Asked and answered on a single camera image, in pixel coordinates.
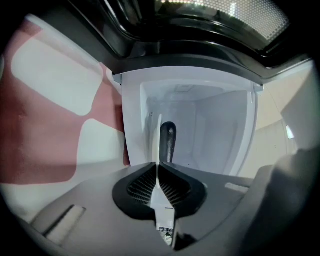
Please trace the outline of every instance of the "gray panel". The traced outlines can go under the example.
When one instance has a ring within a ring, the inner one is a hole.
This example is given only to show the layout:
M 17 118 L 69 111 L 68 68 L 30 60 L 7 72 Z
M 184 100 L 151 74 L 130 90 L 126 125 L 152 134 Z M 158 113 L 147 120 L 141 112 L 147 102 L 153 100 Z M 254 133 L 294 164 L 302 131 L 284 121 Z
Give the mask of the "gray panel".
M 307 210 L 306 203 L 319 176 L 319 153 L 320 148 L 300 150 L 296 155 L 283 157 L 273 167 L 267 196 L 242 245 L 245 254 L 270 242 L 287 229 L 295 230 L 297 225 L 294 226 L 293 222 L 302 211 Z
M 46 239 L 41 233 L 36 231 L 33 227 L 31 227 L 27 222 L 18 218 L 18 221 L 24 231 L 32 238 L 37 246 L 39 246 L 42 250 L 47 252 L 49 255 L 53 256 L 77 256 L 76 254 L 67 251 L 50 240 Z
M 175 255 L 237 255 L 265 196 L 271 173 L 271 166 L 262 167 L 250 189 L 230 216 L 203 239 L 178 251 Z
M 252 179 L 209 173 L 165 163 L 178 171 L 189 175 L 207 186 L 207 198 L 195 215 L 178 220 L 183 234 L 192 235 L 199 240 L 220 225 L 234 211 L 244 194 L 226 188 L 227 183 L 250 187 Z
M 147 164 L 130 167 L 84 181 L 46 207 L 33 226 L 44 230 L 70 205 L 86 208 L 62 247 L 80 255 L 164 255 L 172 252 L 156 231 L 154 221 L 126 216 L 114 203 L 112 190 L 117 181 Z

